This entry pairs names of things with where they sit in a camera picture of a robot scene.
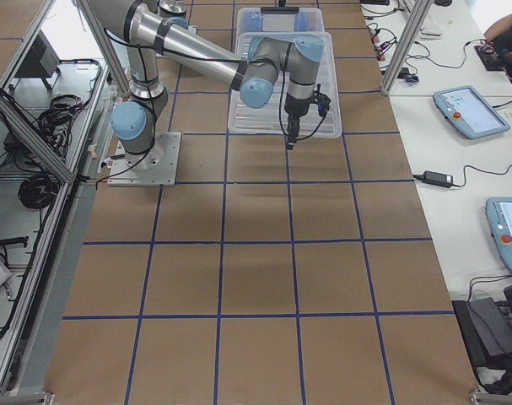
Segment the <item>clear plastic box lid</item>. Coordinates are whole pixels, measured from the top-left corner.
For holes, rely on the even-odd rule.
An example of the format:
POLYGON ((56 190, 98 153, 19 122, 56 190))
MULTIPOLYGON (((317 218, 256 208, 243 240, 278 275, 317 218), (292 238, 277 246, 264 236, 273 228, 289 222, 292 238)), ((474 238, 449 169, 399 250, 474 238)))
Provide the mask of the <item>clear plastic box lid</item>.
MULTIPOLYGON (((318 107, 311 105, 306 116, 300 118, 301 137, 313 133, 316 138, 337 138, 342 134, 341 110, 337 86, 335 59, 331 35, 324 31, 312 31, 313 36, 323 42, 323 52, 315 84, 330 100, 325 118, 320 117, 318 107)), ((261 109, 246 106, 237 91, 231 92, 228 129, 231 133, 277 134, 287 129, 288 115, 284 110, 288 90, 289 74, 280 73, 273 94, 261 109)))

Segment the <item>clear plastic storage box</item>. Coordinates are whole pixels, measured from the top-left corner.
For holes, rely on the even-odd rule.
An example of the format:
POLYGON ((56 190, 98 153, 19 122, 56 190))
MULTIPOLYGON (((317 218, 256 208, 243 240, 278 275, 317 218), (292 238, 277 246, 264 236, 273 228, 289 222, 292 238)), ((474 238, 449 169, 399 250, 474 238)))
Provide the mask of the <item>clear plastic storage box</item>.
POLYGON ((267 32, 324 31, 318 8, 299 8, 298 14, 262 14, 260 7, 241 8, 237 14, 237 34, 267 32))

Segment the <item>grey control box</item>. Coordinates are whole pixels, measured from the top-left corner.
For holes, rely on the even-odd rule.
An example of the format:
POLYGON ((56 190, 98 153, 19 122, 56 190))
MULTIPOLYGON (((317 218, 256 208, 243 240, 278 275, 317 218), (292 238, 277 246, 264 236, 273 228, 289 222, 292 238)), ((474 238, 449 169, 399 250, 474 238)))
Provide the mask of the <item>grey control box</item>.
POLYGON ((59 56, 40 30, 14 77, 51 78, 57 70, 59 62, 59 56))

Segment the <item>black power adapter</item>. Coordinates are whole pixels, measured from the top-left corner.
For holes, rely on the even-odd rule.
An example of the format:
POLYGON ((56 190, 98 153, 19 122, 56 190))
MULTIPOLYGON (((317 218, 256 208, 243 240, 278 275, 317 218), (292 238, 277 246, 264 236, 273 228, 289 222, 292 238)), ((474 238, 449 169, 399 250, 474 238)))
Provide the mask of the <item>black power adapter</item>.
POLYGON ((422 174, 416 174, 413 178, 430 186, 438 186, 443 188, 453 187, 453 176, 436 171, 425 170, 422 174))

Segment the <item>upper teach pendant tablet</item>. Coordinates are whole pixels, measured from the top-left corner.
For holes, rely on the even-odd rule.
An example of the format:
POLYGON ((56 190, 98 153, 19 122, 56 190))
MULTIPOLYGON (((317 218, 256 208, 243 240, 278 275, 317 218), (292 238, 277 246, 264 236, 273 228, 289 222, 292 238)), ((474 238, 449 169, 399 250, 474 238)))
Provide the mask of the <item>upper teach pendant tablet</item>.
POLYGON ((509 123, 471 85, 437 91, 433 101, 463 137, 479 139, 507 132, 509 123))

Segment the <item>teach pendant tablet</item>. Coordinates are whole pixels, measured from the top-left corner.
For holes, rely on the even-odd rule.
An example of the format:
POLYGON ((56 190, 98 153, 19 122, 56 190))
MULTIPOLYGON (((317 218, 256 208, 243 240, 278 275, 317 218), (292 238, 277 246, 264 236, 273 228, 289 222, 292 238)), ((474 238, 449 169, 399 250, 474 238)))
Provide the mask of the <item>teach pendant tablet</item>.
POLYGON ((489 198, 485 212, 499 255, 512 272, 512 197, 489 198))
POLYGON ((437 91, 433 101, 463 137, 479 139, 507 132, 509 123, 471 85, 437 91))

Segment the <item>person in black shirt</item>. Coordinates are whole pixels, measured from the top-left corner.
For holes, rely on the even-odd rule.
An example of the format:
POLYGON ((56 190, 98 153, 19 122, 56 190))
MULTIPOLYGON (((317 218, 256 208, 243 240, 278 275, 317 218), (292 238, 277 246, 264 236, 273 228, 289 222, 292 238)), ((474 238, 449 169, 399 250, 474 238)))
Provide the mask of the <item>person in black shirt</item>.
POLYGON ((512 51, 512 13, 490 25, 484 37, 496 52, 512 51))

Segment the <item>lower teach pendant tablet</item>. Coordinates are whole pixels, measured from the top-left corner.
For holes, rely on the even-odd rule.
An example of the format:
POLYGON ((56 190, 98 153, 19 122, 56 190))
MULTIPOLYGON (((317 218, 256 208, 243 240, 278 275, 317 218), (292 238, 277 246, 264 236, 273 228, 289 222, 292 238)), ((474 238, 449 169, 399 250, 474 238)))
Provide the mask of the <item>lower teach pendant tablet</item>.
POLYGON ((499 255, 512 272, 512 197, 489 198, 485 212, 499 255))

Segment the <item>black laptop stand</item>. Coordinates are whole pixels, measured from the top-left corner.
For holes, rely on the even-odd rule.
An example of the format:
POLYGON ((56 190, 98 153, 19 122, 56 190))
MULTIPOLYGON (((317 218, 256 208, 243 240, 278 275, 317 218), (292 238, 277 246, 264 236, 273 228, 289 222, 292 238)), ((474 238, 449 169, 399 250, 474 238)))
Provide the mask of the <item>black laptop stand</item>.
POLYGON ((512 301, 452 302, 473 369, 512 370, 512 301))

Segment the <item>aluminium frame post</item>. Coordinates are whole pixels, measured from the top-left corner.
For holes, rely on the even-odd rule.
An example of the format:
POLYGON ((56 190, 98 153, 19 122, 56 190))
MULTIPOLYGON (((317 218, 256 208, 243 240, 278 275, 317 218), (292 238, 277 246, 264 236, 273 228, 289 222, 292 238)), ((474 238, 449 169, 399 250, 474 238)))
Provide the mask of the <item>aluminium frame post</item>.
POLYGON ((381 83, 380 92, 384 96, 389 96, 394 83, 397 80, 398 73, 402 69, 406 56, 410 51, 413 42, 416 39, 417 33, 423 24, 428 11, 432 5, 431 0, 418 0, 415 2, 412 12, 407 20, 398 44, 393 53, 391 61, 385 70, 383 80, 381 83))

